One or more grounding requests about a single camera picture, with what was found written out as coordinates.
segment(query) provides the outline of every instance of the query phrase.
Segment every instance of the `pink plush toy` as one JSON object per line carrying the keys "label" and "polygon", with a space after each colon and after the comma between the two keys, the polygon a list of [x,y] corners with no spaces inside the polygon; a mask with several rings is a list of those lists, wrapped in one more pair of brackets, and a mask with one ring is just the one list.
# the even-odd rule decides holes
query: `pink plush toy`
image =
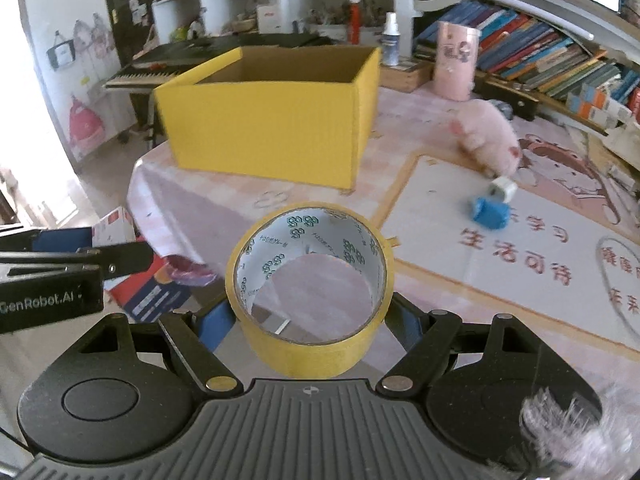
{"label": "pink plush toy", "polygon": [[461,103],[450,124],[460,147],[471,155],[485,173],[511,176],[518,169],[522,152],[510,122],[488,101]]}

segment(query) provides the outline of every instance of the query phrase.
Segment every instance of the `roll of tape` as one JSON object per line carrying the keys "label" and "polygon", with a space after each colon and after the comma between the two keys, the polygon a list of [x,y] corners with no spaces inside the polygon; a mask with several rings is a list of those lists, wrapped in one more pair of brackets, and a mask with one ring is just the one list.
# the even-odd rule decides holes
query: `roll of tape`
{"label": "roll of tape", "polygon": [[[287,262],[303,254],[329,254],[347,262],[366,280],[373,311],[348,336],[302,344],[263,330],[251,316],[258,290]],[[385,319],[394,288],[393,253],[366,219],[335,204],[300,203],[256,223],[236,245],[226,266],[226,294],[244,336],[258,357],[296,379],[335,377],[366,354]]]}

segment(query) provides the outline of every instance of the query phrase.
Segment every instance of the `pink cylindrical container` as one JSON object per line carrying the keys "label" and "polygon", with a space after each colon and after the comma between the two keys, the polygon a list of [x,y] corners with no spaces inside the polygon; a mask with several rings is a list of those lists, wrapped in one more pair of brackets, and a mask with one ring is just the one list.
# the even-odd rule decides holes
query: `pink cylindrical container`
{"label": "pink cylindrical container", "polygon": [[434,92],[445,99],[468,101],[474,87],[478,41],[476,28],[440,22],[438,55],[434,70]]}

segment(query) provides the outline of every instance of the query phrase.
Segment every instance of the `table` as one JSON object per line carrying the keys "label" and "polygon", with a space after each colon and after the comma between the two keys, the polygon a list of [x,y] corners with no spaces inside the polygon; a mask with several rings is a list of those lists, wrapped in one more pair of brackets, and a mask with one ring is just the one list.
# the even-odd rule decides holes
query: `table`
{"label": "table", "polygon": [[[129,207],[142,234],[160,255],[182,254],[224,274],[237,241],[268,212],[297,202],[338,203],[370,219],[386,237],[398,238],[395,290],[421,309],[445,308],[469,322],[490,322],[496,313],[509,312],[535,330],[594,386],[617,381],[639,389],[635,378],[640,372],[640,336],[634,328],[640,333],[640,314],[631,307],[631,297],[640,298],[640,259],[629,264],[631,273],[621,271],[620,260],[630,261],[640,254],[640,232],[633,215],[636,204],[597,172],[564,128],[540,118],[531,123],[516,118],[514,128],[524,152],[516,176],[524,190],[516,194],[516,209],[520,210],[516,214],[521,216],[514,216],[508,227],[511,231],[504,232],[513,239],[502,240],[500,234],[483,232],[467,219],[461,205],[466,203],[465,196],[482,193],[487,181],[473,171],[478,168],[458,150],[448,132],[455,109],[455,103],[433,94],[430,84],[412,94],[381,88],[375,131],[364,152],[356,186],[350,191],[181,170],[166,142],[136,165]],[[446,170],[432,177],[431,167]],[[451,186],[451,180],[463,185]],[[435,202],[429,193],[437,197]],[[425,204],[431,204],[428,213]],[[482,258],[474,246],[478,237],[470,235],[476,231],[491,249]],[[442,236],[433,236],[439,232]],[[419,244],[410,239],[415,234],[431,245],[416,249]],[[536,245],[516,249],[518,244],[534,240],[533,235],[540,235]],[[564,236],[568,237],[565,245]],[[553,242],[556,245],[549,249]],[[507,254],[507,243],[520,252]],[[628,246],[628,254],[621,243]],[[561,249],[556,257],[553,251]],[[434,256],[420,259],[425,253]],[[543,272],[538,272],[540,258],[535,260],[530,253],[546,258]],[[456,256],[445,265],[442,258],[435,257],[438,254]],[[494,274],[476,272],[489,266],[498,269],[498,263],[505,267]],[[500,286],[500,274],[507,270],[510,274]],[[593,279],[593,275],[600,276],[600,270],[606,278],[603,283]],[[322,272],[326,277],[329,271]],[[526,294],[507,286],[535,276],[546,281],[527,285]],[[292,270],[288,283],[295,277]],[[318,338],[336,336],[363,315],[364,307],[355,300],[356,288],[348,288],[349,280],[341,282],[336,275],[331,278],[324,288],[318,285],[320,280],[303,280],[295,295],[281,286],[267,301],[273,302],[276,311],[287,301],[296,303],[296,308],[286,310],[295,325]],[[597,295],[582,294],[584,285],[579,283],[594,287]],[[327,303],[332,289],[340,289],[352,303]],[[537,295],[543,289],[558,294],[563,291],[564,296],[558,296],[556,303],[553,293]],[[575,292],[567,295],[568,290]],[[590,307],[582,314],[584,302]],[[382,374],[402,354],[390,332],[381,328],[364,363]]]}

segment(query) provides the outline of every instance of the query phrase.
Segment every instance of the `spray bottle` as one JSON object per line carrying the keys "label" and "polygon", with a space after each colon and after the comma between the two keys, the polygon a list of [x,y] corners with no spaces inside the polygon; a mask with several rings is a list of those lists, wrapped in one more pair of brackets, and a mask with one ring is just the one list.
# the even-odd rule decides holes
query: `spray bottle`
{"label": "spray bottle", "polygon": [[395,12],[386,14],[385,31],[382,34],[382,64],[396,66],[400,63],[400,32]]}

